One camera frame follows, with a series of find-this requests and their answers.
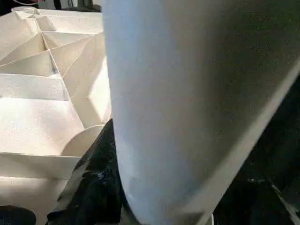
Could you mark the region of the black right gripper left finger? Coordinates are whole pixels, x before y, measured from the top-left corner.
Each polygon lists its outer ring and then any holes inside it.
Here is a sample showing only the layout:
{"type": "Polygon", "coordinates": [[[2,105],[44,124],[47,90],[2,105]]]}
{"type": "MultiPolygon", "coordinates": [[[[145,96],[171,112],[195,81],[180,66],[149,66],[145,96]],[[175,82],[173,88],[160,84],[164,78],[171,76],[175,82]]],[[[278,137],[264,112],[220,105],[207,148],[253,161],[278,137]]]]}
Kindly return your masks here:
{"type": "Polygon", "coordinates": [[[116,225],[124,201],[113,120],[109,120],[76,164],[46,223],[116,225]]]}

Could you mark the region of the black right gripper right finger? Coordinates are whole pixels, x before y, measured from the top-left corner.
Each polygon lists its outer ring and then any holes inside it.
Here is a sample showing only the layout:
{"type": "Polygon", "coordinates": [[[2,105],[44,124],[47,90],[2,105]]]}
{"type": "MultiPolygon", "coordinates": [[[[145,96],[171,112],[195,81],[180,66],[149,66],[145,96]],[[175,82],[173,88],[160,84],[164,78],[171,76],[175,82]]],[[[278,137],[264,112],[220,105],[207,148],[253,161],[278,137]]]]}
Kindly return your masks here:
{"type": "Polygon", "coordinates": [[[252,151],[213,212],[216,225],[296,225],[298,211],[282,196],[297,170],[296,153],[252,151]]]}

